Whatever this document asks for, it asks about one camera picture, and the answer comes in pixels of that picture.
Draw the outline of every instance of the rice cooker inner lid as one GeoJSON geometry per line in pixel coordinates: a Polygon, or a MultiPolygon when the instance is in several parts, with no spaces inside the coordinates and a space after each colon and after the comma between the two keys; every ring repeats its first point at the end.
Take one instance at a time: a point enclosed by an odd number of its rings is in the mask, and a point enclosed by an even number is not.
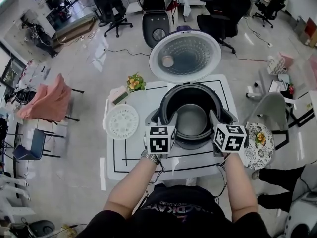
{"type": "Polygon", "coordinates": [[[211,74],[221,59],[219,43],[197,31],[172,33],[152,49],[150,69],[159,79],[174,84],[196,82],[211,74]]]}

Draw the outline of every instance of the glossy white floor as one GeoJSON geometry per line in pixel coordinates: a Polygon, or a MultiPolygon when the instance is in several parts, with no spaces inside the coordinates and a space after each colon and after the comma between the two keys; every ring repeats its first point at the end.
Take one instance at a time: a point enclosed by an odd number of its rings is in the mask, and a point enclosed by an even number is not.
{"type": "MultiPolygon", "coordinates": [[[[204,11],[194,8],[188,22],[184,23],[197,29],[196,16],[204,11]]],[[[294,35],[285,20],[283,13],[273,21],[274,28],[262,27],[259,19],[249,18],[249,26],[261,34],[261,38],[271,42],[272,48],[258,39],[248,29],[246,20],[242,19],[238,25],[238,36],[227,39],[237,51],[234,55],[227,48],[222,47],[222,59],[216,69],[216,74],[226,75],[239,120],[251,112],[255,102],[245,97],[246,86],[258,80],[258,69],[266,66],[261,61],[246,61],[239,59],[266,60],[268,55],[284,51],[294,57],[308,56],[311,49],[302,45],[294,35]]],[[[115,30],[103,37],[108,26],[99,28],[93,38],[64,45],[59,55],[50,60],[52,69],[46,79],[49,84],[54,81],[58,73],[62,73],[69,86],[84,90],[85,93],[72,93],[73,105],[71,115],[79,118],[80,122],[65,121],[59,126],[53,126],[44,121],[30,121],[23,128],[22,139],[26,146],[30,146],[28,138],[32,128],[51,130],[64,135],[65,139],[47,138],[46,149],[52,154],[61,155],[60,159],[43,157],[39,161],[30,161],[28,165],[28,191],[32,201],[30,207],[37,213],[32,219],[47,219],[59,227],[62,223],[88,223],[91,218],[102,210],[117,181],[106,181],[106,190],[101,190],[100,158],[106,157],[106,133],[102,128],[105,101],[110,89],[125,83],[128,75],[137,71],[147,82],[156,81],[151,73],[148,57],[144,55],[131,56],[126,51],[112,53],[103,49],[120,50],[127,48],[131,53],[150,53],[142,35],[142,15],[128,15],[127,19],[134,27],[120,27],[120,38],[115,37],[115,30]]],[[[276,152],[273,168],[291,169],[302,166],[317,159],[317,141],[315,131],[316,120],[312,119],[300,129],[290,129],[290,143],[276,152]]],[[[18,170],[26,174],[27,162],[20,161],[18,170]]],[[[219,194],[223,187],[220,174],[199,178],[198,184],[213,194],[219,194]]],[[[253,181],[256,193],[280,193],[281,188],[253,181]]],[[[230,208],[227,190],[220,197],[220,205],[230,218],[230,208]]],[[[260,207],[260,214],[271,234],[276,232],[277,226],[283,226],[283,216],[277,215],[276,210],[266,210],[260,207]]]]}

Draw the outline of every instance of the pink chair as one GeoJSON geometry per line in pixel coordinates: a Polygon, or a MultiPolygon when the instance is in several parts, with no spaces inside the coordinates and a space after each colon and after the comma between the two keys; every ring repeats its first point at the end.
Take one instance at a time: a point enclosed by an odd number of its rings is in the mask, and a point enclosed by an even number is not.
{"type": "Polygon", "coordinates": [[[64,118],[68,118],[79,121],[79,119],[66,116],[71,91],[84,93],[84,91],[75,90],[67,86],[64,78],[59,74],[53,85],[40,84],[34,98],[22,107],[17,112],[17,115],[26,120],[62,121],[64,118]]]}

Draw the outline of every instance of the gray chair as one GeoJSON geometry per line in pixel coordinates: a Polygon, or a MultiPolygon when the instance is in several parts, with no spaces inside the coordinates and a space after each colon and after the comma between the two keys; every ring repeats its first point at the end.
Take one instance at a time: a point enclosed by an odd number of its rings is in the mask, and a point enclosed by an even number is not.
{"type": "Polygon", "coordinates": [[[289,143],[288,123],[285,108],[286,104],[283,95],[277,92],[268,93],[260,100],[243,125],[248,128],[249,124],[259,122],[267,126],[271,130],[272,134],[284,134],[286,139],[275,147],[275,150],[278,150],[289,143]],[[272,129],[274,126],[272,121],[278,125],[279,130],[272,129]]]}
{"type": "Polygon", "coordinates": [[[60,158],[60,156],[57,156],[57,155],[43,153],[43,152],[50,152],[49,150],[44,149],[46,136],[64,138],[63,136],[55,135],[55,133],[51,131],[35,129],[33,134],[33,139],[32,139],[31,150],[27,150],[22,145],[18,145],[14,149],[13,155],[18,160],[39,160],[41,159],[42,155],[60,158]]]}

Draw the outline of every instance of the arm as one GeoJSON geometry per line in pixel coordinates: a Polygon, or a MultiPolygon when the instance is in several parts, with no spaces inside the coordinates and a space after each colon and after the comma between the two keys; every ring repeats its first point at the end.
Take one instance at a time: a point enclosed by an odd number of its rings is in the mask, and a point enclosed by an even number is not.
{"type": "Polygon", "coordinates": [[[141,158],[138,164],[121,180],[110,193],[104,210],[119,213],[125,219],[141,200],[157,165],[148,158],[141,158]]]}
{"type": "Polygon", "coordinates": [[[258,212],[258,202],[239,154],[231,153],[225,167],[232,221],[236,222],[247,213],[258,212]]]}

